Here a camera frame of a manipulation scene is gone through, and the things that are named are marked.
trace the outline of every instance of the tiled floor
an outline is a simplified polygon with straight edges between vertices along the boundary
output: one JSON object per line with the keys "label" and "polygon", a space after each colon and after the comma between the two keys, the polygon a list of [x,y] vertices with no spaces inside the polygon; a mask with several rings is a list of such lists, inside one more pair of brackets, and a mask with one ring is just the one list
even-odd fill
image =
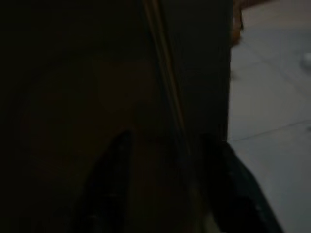
{"label": "tiled floor", "polygon": [[285,233],[311,232],[311,1],[243,12],[232,50],[229,142],[260,183]]}

